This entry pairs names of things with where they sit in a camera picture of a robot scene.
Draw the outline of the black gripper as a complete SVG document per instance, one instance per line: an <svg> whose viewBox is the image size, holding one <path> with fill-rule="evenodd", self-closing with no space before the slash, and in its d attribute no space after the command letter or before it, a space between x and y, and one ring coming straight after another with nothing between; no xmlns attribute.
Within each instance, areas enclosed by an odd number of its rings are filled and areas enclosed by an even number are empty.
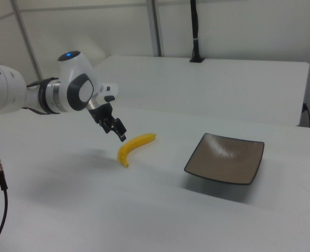
<svg viewBox="0 0 310 252"><path fill-rule="evenodd" d="M126 128L119 118L114 118L112 116L112 105L108 102L96 109L89 110L94 121L99 124L105 131L109 133L113 131L120 139L121 142L126 140Z"/></svg>

